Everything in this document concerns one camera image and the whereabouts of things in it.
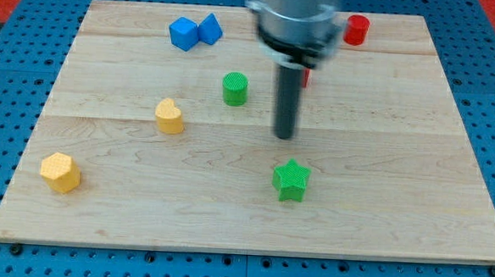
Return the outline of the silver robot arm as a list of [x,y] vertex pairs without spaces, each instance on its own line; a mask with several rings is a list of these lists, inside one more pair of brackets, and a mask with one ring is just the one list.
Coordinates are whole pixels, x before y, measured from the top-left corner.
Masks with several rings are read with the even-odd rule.
[[342,0],[247,0],[257,37],[276,63],[274,135],[296,132],[304,71],[331,57],[345,23],[338,19]]

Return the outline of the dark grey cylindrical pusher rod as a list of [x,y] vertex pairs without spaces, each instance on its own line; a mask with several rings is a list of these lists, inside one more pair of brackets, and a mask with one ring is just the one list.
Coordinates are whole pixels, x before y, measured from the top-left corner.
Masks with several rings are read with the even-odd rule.
[[302,82],[302,69],[277,68],[273,132],[282,140],[290,139],[295,132]]

